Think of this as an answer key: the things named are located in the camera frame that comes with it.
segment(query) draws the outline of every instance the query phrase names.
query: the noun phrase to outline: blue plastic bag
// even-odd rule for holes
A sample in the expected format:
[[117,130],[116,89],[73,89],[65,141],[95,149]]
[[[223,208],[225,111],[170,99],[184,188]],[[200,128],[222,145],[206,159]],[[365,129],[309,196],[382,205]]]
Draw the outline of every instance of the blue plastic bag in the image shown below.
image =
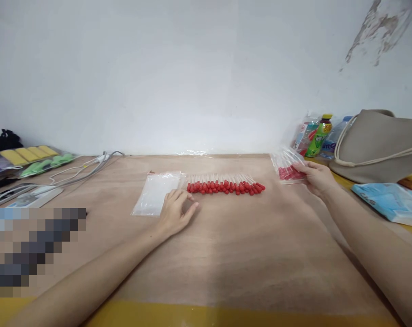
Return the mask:
[[396,183],[354,185],[351,190],[394,223],[412,226],[412,191]]

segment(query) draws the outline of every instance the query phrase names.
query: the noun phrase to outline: yellow floor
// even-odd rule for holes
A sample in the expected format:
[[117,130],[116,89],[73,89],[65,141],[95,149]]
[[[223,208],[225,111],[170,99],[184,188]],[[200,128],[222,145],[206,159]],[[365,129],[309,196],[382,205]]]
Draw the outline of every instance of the yellow floor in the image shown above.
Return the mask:
[[[0,298],[0,326],[30,298]],[[98,326],[398,326],[390,317],[326,316],[158,303],[110,301],[86,324]]]

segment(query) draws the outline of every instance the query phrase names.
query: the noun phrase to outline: yellow sponge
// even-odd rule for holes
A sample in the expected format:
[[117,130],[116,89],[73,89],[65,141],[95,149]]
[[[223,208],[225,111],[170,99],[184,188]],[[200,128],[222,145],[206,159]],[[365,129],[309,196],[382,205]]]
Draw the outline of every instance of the yellow sponge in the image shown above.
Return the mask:
[[36,161],[39,159],[35,154],[30,152],[28,149],[19,148],[19,149],[15,149],[15,151],[18,152],[27,161]]
[[50,156],[55,156],[55,155],[59,155],[58,152],[52,150],[51,148],[49,148],[47,145],[40,145],[38,147],[41,151],[46,152],[48,155]]
[[23,166],[29,163],[26,159],[24,159],[14,150],[1,151],[0,155],[8,159],[14,166]]
[[50,157],[46,152],[41,151],[39,148],[37,147],[30,147],[28,148],[28,150],[30,152],[32,152],[33,154],[35,154],[38,158],[42,159],[42,158],[48,158]]

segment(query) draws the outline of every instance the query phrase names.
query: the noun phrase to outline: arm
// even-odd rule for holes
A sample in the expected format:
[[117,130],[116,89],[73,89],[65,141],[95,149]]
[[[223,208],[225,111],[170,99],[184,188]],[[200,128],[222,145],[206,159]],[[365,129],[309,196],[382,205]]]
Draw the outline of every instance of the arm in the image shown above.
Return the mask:
[[186,199],[192,201],[193,197],[187,191],[172,190],[165,196],[156,226],[68,275],[25,307],[7,326],[78,326],[151,251],[189,223],[198,203],[183,214]]
[[306,164],[295,168],[307,175],[309,190],[324,201],[356,257],[401,319],[412,326],[412,247],[356,203],[328,167]]

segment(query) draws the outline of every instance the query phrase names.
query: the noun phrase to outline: hand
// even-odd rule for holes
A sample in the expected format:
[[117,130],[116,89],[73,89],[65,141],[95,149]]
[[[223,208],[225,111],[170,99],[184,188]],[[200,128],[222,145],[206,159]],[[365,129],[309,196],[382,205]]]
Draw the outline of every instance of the hand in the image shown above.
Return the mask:
[[187,199],[194,201],[192,194],[181,189],[174,189],[165,196],[158,228],[168,237],[184,229],[196,211],[198,202],[193,203],[185,213],[182,212],[182,206]]
[[341,189],[333,178],[330,168],[312,161],[305,161],[305,165],[294,164],[293,167],[306,174],[307,188],[316,196],[322,198],[331,190]]

